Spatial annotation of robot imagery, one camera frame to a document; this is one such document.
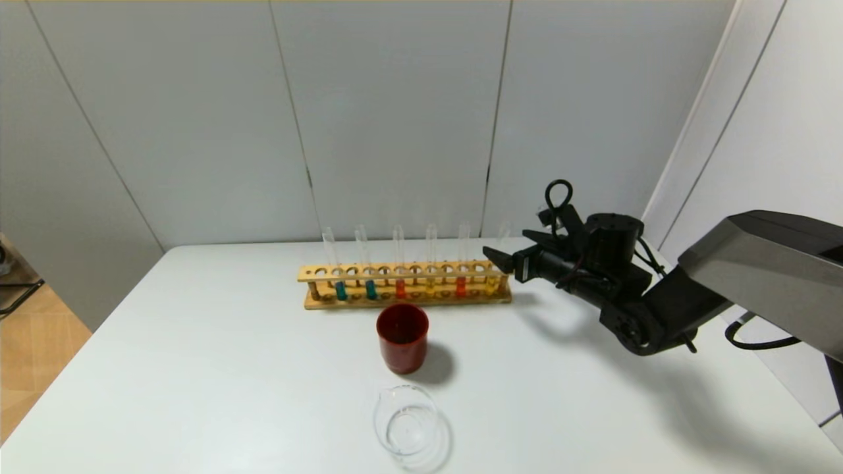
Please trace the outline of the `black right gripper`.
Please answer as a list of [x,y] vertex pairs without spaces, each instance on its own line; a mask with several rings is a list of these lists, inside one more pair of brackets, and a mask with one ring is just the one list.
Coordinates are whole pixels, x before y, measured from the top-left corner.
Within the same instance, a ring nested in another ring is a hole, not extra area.
[[483,255],[501,273],[514,274],[517,282],[541,279],[557,288],[566,288],[578,275],[582,259],[565,252],[565,238],[535,229],[524,229],[522,234],[536,245],[516,251],[514,255],[483,246]]

